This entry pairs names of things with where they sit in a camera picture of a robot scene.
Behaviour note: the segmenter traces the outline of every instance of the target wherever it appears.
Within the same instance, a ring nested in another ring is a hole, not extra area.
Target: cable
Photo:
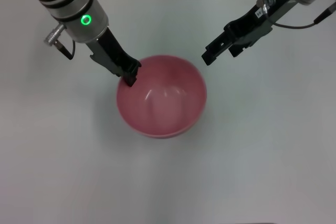
[[[273,20],[271,20],[268,16],[268,13],[265,14],[265,17],[267,18],[267,20],[274,26],[277,26],[277,27],[282,27],[282,28],[288,28],[288,29],[306,29],[306,28],[310,28],[310,27],[313,27],[314,25],[316,25],[315,23],[312,23],[310,25],[307,25],[307,26],[286,26],[286,25],[282,25],[282,24],[278,24],[278,23],[275,23]]]
[[[75,56],[75,52],[76,52],[76,42],[74,40],[72,40],[72,58]]]

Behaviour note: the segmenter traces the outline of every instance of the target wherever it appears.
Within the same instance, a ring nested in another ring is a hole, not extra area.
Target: white table surface
[[[99,1],[128,54],[199,68],[206,110],[174,139],[132,132],[118,78],[85,45],[73,61],[46,47],[56,22],[38,1],[0,0],[1,224],[335,223],[335,17],[207,67],[205,46],[255,0]],[[311,23],[332,1],[281,22]]]

